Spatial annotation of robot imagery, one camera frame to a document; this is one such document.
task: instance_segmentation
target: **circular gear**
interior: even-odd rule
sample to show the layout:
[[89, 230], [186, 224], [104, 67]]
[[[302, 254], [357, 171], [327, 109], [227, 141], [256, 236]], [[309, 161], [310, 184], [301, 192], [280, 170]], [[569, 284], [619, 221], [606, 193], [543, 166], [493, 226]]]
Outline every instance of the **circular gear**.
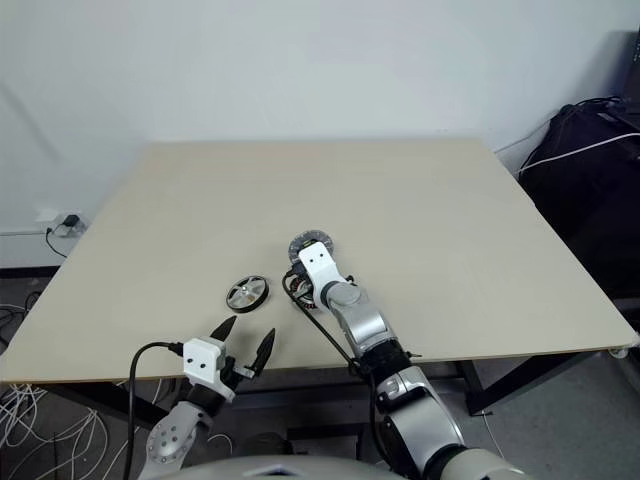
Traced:
[[289, 244], [289, 260], [291, 263], [299, 262], [298, 254], [300, 250], [307, 248], [315, 242], [322, 242], [327, 247], [329, 253], [333, 253], [333, 240], [322, 230], [307, 230], [294, 238]]

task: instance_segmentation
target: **small wheel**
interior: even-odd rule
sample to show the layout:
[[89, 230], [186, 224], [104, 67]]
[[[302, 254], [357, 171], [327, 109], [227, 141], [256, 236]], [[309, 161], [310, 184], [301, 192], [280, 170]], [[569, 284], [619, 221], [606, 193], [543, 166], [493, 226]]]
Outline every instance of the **small wheel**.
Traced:
[[264, 303], [269, 285], [264, 277], [251, 275], [237, 282], [227, 293], [227, 307], [236, 313], [247, 313]]

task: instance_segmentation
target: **power outlet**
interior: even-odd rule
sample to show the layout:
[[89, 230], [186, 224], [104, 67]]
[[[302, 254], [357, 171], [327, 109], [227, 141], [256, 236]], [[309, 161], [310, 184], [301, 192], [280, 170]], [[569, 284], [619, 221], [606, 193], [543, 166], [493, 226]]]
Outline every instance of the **power outlet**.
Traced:
[[[80, 219], [73, 227], [62, 225], [69, 215], [77, 215]], [[64, 212], [60, 213], [55, 210], [43, 210], [36, 218], [38, 230], [46, 233], [47, 229], [52, 230], [51, 234], [56, 237], [79, 237], [88, 228], [89, 222], [81, 212]]]

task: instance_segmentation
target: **light wood tabletop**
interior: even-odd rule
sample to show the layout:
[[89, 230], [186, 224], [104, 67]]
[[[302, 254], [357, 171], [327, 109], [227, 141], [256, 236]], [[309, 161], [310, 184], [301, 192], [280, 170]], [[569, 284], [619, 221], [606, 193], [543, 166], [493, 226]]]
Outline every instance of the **light wood tabletop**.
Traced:
[[[424, 361], [628, 346], [637, 335], [480, 141], [157, 144], [105, 206], [25, 319], [0, 375], [125, 378], [154, 341], [208, 335], [230, 287], [269, 280], [229, 353], [248, 363], [275, 327], [268, 368], [342, 359], [280, 286], [289, 242], [327, 232], [343, 275]], [[346, 348], [337, 322], [322, 324]], [[145, 353], [140, 377], [181, 374]]]

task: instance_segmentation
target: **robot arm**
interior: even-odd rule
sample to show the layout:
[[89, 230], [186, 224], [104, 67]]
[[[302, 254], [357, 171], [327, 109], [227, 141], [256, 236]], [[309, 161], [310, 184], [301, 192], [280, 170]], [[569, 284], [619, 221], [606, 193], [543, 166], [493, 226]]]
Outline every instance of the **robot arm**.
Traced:
[[235, 398], [243, 379], [260, 375], [271, 356], [275, 340], [272, 329], [262, 340], [251, 366], [235, 364], [224, 341], [236, 317], [225, 320], [209, 337], [184, 344], [183, 369], [192, 384], [187, 398], [171, 409], [151, 430], [145, 446], [146, 461], [138, 480], [150, 480], [178, 472], [198, 435], [206, 435], [213, 418]]
[[382, 443], [393, 470], [409, 478], [525, 480], [494, 454], [468, 449], [460, 429], [422, 370], [411, 364], [384, 315], [361, 287], [340, 275], [322, 241], [299, 250], [294, 271], [306, 275], [317, 307], [338, 320], [360, 373], [384, 415]]

